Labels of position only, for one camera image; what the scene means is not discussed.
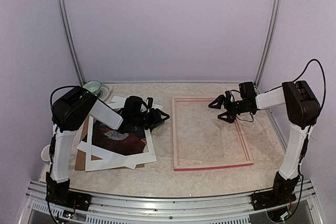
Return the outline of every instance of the bowl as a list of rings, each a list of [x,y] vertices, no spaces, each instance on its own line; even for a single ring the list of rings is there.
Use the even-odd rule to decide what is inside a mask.
[[[89,81],[84,84],[83,88],[90,91],[92,94],[98,94],[101,87],[100,81]]]

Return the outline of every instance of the marble table surface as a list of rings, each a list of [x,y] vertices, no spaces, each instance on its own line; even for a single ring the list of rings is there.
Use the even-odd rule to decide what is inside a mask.
[[[129,83],[108,84],[108,86],[112,92],[106,103],[115,95],[121,97],[137,95],[144,99],[153,97],[154,103],[163,105],[163,111],[170,115],[172,97],[217,97],[226,90],[238,89],[237,84],[219,83]],[[241,115],[240,118],[250,120],[249,114]],[[70,187],[139,197],[202,197],[271,187],[284,153],[266,111],[257,112],[253,123],[241,122],[241,125],[246,134],[254,165],[188,172],[173,170],[172,120],[168,120],[152,132],[157,162],[145,164],[145,167],[135,170],[110,169],[94,172],[74,170],[80,129],[71,150]],[[48,167],[44,168],[41,181],[45,181],[47,169]]]

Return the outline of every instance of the wall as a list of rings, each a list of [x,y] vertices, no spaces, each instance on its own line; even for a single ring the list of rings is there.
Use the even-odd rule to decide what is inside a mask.
[[[42,148],[50,142],[49,96],[77,84],[57,0],[0,0],[0,223],[14,223]]]
[[[336,212],[336,0],[282,0],[275,37],[261,82],[265,91],[283,81],[296,78],[311,58],[318,58],[327,77],[325,107],[312,133],[302,170],[311,178],[322,204],[327,223],[334,223]],[[312,87],[319,101],[323,81],[313,63],[302,77]],[[289,135],[289,121],[284,106],[272,110],[284,135]]]
[[[253,80],[273,0],[66,0],[87,80]]]

